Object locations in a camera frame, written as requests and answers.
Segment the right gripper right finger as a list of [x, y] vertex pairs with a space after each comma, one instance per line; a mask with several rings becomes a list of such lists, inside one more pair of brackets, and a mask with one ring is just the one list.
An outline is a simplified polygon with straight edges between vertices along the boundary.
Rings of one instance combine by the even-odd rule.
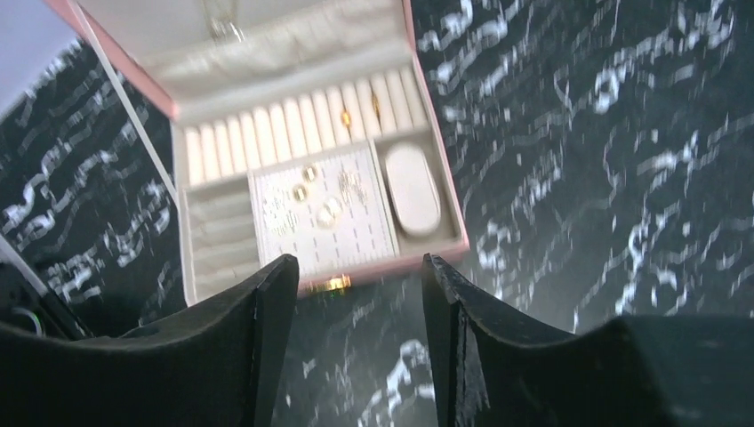
[[750, 426], [753, 322], [620, 316], [571, 334], [421, 267], [442, 426]]

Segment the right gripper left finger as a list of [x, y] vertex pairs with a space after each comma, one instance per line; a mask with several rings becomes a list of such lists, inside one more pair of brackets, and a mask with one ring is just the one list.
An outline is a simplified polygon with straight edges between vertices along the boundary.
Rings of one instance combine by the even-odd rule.
[[1, 329], [4, 426], [268, 426], [299, 285], [289, 254], [119, 337]]

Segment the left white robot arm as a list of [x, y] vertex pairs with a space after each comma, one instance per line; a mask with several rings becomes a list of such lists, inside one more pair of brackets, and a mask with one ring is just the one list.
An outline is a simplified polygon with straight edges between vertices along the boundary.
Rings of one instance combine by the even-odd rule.
[[1, 321], [37, 336], [92, 338], [89, 328], [43, 279], [55, 261], [29, 259], [1, 236]]

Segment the pink jewelry box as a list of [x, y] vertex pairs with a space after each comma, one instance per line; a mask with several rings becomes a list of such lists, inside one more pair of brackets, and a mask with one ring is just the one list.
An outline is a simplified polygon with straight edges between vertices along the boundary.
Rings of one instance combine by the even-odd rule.
[[[407, 1], [53, 1], [96, 52], [170, 119], [155, 161], [177, 205], [183, 293], [194, 305], [281, 254], [301, 292], [342, 289], [424, 254], [469, 247]], [[305, 182], [305, 166], [317, 168]], [[365, 204], [346, 205], [357, 173]], [[303, 184], [299, 203], [292, 189]], [[284, 199], [294, 232], [266, 226]], [[316, 215], [329, 197], [331, 229]]]

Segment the silver rhinestone earring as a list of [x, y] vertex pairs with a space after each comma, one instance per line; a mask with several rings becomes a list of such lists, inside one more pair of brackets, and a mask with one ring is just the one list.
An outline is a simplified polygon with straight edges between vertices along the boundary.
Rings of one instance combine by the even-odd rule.
[[264, 202], [264, 217], [266, 226], [279, 236], [292, 233], [298, 225], [297, 214], [280, 197], [273, 197]]

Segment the white pearl earring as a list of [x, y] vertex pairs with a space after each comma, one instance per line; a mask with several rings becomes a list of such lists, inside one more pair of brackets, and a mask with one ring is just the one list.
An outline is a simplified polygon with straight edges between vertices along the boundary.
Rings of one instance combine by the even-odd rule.
[[321, 229], [331, 229], [338, 221], [338, 215], [321, 210], [316, 215], [316, 224]]
[[337, 197], [329, 197], [324, 202], [323, 209], [331, 218], [338, 218], [342, 213], [341, 201]]

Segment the gold stud in box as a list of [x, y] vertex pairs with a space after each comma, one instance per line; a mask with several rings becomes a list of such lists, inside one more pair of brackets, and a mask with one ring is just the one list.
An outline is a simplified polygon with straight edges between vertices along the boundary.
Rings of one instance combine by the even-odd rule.
[[313, 165], [305, 166], [302, 170], [302, 177], [305, 182], [314, 182], [318, 177], [317, 168]]
[[292, 189], [292, 195], [295, 201], [302, 203], [309, 197], [308, 188], [303, 184], [295, 185]]

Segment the small rhinestone earring in box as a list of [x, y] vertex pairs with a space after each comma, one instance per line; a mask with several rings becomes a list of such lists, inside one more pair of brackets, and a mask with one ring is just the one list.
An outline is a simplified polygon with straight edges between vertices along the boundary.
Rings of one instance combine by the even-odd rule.
[[349, 171], [341, 172], [339, 175], [339, 187], [341, 198], [346, 205], [352, 205], [354, 201], [358, 201], [362, 205], [365, 204], [367, 195], [361, 178], [357, 173]]

